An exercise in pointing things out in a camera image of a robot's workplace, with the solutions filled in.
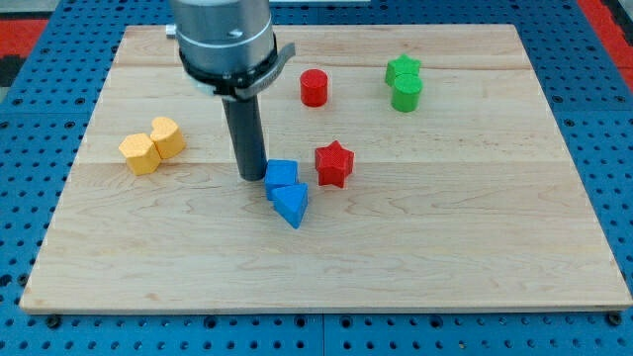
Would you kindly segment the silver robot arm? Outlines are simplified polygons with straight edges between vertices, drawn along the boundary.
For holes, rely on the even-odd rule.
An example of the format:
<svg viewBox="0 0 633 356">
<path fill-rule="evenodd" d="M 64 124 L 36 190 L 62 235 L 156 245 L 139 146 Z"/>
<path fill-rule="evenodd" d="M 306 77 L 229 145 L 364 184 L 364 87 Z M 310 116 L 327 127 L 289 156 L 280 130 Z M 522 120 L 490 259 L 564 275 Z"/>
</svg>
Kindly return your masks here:
<svg viewBox="0 0 633 356">
<path fill-rule="evenodd" d="M 268 88 L 296 54 L 277 46 L 268 0 L 171 0 L 187 74 L 211 94 L 244 101 Z"/>
</svg>

